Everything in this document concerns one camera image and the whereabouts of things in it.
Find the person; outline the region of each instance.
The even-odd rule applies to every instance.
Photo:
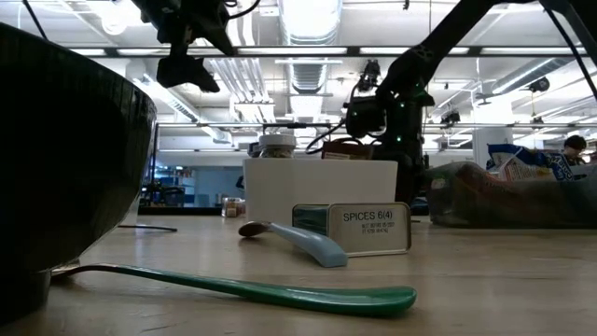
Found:
[[[580,165],[586,164],[580,157],[580,153],[587,148],[587,141],[579,135],[572,135],[563,143],[563,155],[568,160],[568,164]]]

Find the ceiling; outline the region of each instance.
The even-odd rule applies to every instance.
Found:
[[[116,7],[109,1],[63,1],[63,0],[30,0],[33,9],[45,29],[49,39],[71,49],[98,49],[102,48],[151,48],[163,47],[156,39],[156,30],[150,24],[142,24],[137,20],[138,12],[131,7],[129,0],[119,0],[119,14],[115,14]],[[248,2],[240,1],[247,6]],[[409,10],[403,10],[402,1],[372,1],[372,0],[344,0],[341,5],[340,26],[335,44],[338,46],[413,46],[421,42],[443,17],[453,8],[457,0],[410,0]],[[247,42],[244,38],[246,32],[251,32],[257,46],[282,46],[284,35],[280,23],[280,13],[275,0],[262,0],[260,6],[251,15],[250,26],[243,29],[244,20],[239,21],[236,32],[240,40],[232,38],[235,45],[242,46]],[[27,10],[18,0],[0,0],[0,21],[20,27],[21,29],[38,35],[33,21]],[[118,24],[125,23],[126,29]],[[574,32],[567,22],[562,24],[574,41],[577,41]],[[480,47],[565,47],[565,42],[550,21],[548,15],[537,3],[530,5],[500,5],[480,21],[475,28],[459,44],[460,46]],[[435,73],[435,77],[428,87],[429,93],[435,98],[436,106],[445,103],[454,95],[461,94],[458,102],[451,108],[457,109],[462,122],[479,122],[475,120],[471,111],[479,102],[470,99],[467,85],[474,83],[483,85],[477,93],[490,90],[492,84],[514,71],[520,70],[536,57],[511,55],[510,57],[463,57],[452,55],[446,58]],[[387,72],[389,64],[396,57],[377,57],[382,77]],[[342,116],[342,104],[346,102],[353,85],[363,71],[368,57],[343,57],[329,58],[335,63],[328,65],[326,85],[318,92],[323,96],[321,107],[313,114],[312,120],[337,122]],[[135,57],[134,59],[119,58],[109,60],[98,58],[97,61],[111,67],[129,79],[142,77],[148,74],[155,78],[158,58]],[[280,62],[280,57],[268,57],[267,54],[258,56],[260,74],[263,77],[268,95],[273,102],[273,115],[277,121],[288,122],[296,119],[295,107],[289,99],[293,91],[289,88],[289,66]],[[595,75],[597,68],[589,58],[585,64],[591,74]],[[205,62],[208,71],[215,74],[221,91],[219,93],[203,93],[192,85],[182,85],[171,89],[174,98],[183,102],[192,109],[202,122],[238,122],[230,113],[231,93],[224,85],[222,77],[212,67],[209,60]],[[528,91],[514,90],[506,95],[512,105],[513,120],[529,122],[533,112],[548,117],[552,113],[557,117],[546,122],[568,123],[577,119],[597,122],[589,116],[597,116],[597,105],[588,100],[584,105],[564,109],[574,102],[590,97],[587,83],[582,79],[582,74],[576,62],[556,69],[547,74],[551,88],[544,93],[535,94],[535,102],[531,102],[531,93]],[[182,114],[175,112],[166,104],[168,99],[149,92],[159,107],[160,122],[188,122]],[[444,105],[440,109],[428,108],[427,121],[439,121],[439,116],[449,109]],[[470,136],[470,131],[462,135]],[[573,129],[558,128],[550,132],[539,134],[535,137],[553,143],[572,132]],[[429,129],[429,134],[445,133],[438,129]],[[532,133],[531,129],[516,130],[515,133]],[[170,129],[169,135],[180,136],[206,135],[204,129]]]

